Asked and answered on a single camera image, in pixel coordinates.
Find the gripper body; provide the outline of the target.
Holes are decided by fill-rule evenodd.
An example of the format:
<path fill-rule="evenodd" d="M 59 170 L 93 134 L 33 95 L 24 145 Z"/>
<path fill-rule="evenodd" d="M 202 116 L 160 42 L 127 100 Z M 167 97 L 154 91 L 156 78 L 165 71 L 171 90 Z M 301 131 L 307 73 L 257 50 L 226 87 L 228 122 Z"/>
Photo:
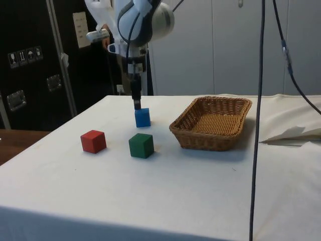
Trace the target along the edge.
<path fill-rule="evenodd" d="M 126 74 L 142 74 L 146 72 L 146 56 L 147 51 L 129 51 L 128 58 L 126 53 L 123 56 L 120 55 L 123 71 Z"/>

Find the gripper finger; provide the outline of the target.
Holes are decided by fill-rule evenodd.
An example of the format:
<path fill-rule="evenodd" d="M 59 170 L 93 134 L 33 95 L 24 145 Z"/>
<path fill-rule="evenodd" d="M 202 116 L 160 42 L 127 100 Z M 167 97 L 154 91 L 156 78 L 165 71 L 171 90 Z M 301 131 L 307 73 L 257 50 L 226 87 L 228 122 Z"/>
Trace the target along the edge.
<path fill-rule="evenodd" d="M 134 109 L 141 109 L 141 76 L 139 74 L 130 75 L 131 96 L 133 99 Z"/>

